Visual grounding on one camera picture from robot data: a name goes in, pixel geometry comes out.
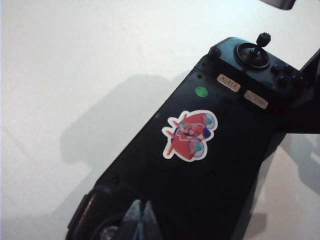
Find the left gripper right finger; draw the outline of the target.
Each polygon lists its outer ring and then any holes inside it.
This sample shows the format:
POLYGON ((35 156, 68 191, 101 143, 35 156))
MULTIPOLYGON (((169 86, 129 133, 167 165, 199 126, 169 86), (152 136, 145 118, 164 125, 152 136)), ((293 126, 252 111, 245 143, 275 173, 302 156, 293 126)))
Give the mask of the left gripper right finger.
POLYGON ((136 229, 137 240, 162 240, 163 234, 153 211, 152 203, 147 201, 136 229))

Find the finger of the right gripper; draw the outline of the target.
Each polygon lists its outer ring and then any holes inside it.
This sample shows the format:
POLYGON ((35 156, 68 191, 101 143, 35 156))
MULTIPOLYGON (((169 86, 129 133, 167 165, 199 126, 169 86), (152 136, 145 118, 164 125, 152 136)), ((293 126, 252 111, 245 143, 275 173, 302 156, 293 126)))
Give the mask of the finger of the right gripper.
POLYGON ((261 0, 263 3, 281 10, 291 10, 296 0, 261 0))
POLYGON ((301 68, 300 95, 275 122, 275 132, 284 134, 320 133, 320 52, 317 51, 301 68))

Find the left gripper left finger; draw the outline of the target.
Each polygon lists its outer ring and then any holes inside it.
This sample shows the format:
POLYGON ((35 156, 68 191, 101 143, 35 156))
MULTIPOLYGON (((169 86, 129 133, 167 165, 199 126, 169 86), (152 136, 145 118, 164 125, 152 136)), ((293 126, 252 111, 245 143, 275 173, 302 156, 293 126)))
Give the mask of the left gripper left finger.
POLYGON ((124 240, 143 240, 143 209, 139 199, 133 201, 122 220, 124 240))

